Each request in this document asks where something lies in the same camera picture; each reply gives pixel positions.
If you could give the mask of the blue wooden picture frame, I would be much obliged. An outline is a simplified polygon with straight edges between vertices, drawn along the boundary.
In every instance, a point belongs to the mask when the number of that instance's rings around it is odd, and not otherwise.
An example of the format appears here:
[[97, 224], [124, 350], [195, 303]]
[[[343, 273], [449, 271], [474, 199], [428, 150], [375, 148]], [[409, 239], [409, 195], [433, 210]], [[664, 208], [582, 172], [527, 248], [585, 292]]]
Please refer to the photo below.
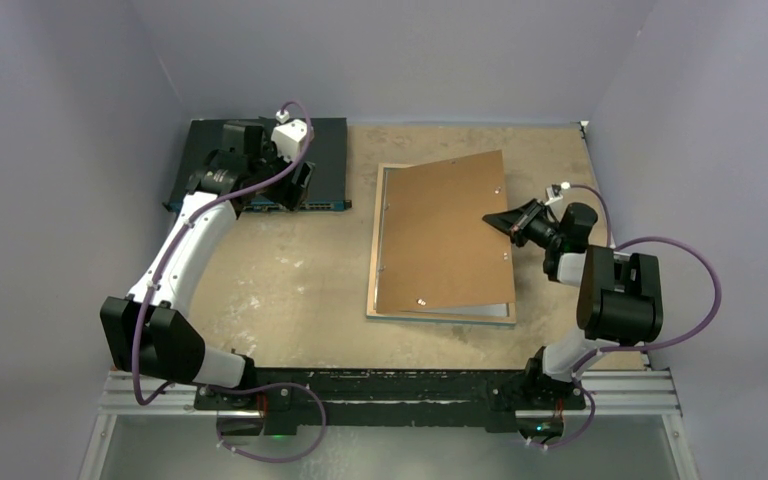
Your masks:
[[512, 328], [516, 324], [516, 303], [507, 303], [509, 307], [509, 316], [505, 318], [494, 317], [466, 317], [458, 315], [441, 315], [425, 313], [422, 309], [416, 311], [380, 313], [377, 309], [379, 276], [383, 272], [384, 265], [381, 263], [380, 254], [383, 242], [384, 232], [384, 212], [388, 174], [391, 171], [408, 168], [408, 165], [383, 163], [377, 167], [376, 186], [375, 186], [375, 207], [373, 218], [372, 242], [370, 249], [370, 262], [368, 273], [368, 286], [366, 296], [366, 318], [370, 321], [386, 322], [412, 322], [429, 324], [450, 324], [450, 325], [486, 325], [492, 327]]

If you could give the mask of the hot air balloon photo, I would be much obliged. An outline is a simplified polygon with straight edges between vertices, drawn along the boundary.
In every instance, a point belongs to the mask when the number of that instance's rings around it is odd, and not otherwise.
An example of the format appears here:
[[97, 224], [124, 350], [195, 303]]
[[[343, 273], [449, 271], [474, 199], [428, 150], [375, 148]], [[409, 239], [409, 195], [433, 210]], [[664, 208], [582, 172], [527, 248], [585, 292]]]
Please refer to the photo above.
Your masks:
[[466, 317], [494, 317], [505, 318], [509, 316], [509, 304], [487, 304], [487, 305], [470, 305], [470, 306], [458, 306], [458, 307], [437, 307], [437, 308], [424, 308], [423, 312], [441, 314], [441, 315], [458, 315]]

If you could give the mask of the brown backing board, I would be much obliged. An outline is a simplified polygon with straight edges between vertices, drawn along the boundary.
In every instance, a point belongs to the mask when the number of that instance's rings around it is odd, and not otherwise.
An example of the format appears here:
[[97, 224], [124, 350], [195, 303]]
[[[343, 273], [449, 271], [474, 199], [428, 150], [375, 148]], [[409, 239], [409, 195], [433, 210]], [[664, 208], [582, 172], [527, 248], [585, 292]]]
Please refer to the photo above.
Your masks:
[[376, 309], [516, 302], [509, 238], [482, 221], [508, 208], [501, 151], [388, 174]]

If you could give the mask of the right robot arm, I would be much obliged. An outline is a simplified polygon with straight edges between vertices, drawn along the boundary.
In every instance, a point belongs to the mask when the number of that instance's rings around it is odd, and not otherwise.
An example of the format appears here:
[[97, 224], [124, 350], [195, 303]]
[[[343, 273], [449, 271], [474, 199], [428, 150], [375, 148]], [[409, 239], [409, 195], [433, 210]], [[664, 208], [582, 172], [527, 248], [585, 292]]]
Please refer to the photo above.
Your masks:
[[532, 199], [482, 220], [510, 243], [532, 243], [544, 251], [542, 270], [551, 282], [578, 289], [575, 327], [559, 341], [541, 347], [527, 367], [521, 392], [536, 407], [556, 399], [562, 384], [596, 362], [599, 353], [655, 340], [663, 325], [660, 267], [656, 257], [623, 254], [590, 242], [599, 216], [574, 202], [556, 217], [550, 206]]

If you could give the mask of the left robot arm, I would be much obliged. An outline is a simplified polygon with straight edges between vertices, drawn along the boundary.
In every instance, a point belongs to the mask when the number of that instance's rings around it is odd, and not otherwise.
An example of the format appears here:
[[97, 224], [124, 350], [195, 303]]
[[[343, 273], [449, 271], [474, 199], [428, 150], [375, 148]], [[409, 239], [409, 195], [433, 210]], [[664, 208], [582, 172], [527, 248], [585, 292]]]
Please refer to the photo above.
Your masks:
[[221, 142], [190, 174], [172, 231], [122, 298], [107, 298], [100, 319], [116, 369], [172, 383], [219, 387], [232, 408], [257, 399], [250, 358], [206, 344], [187, 316], [220, 240], [257, 196], [286, 210], [306, 199], [314, 167], [303, 161], [310, 122], [281, 113], [276, 126], [227, 121]]

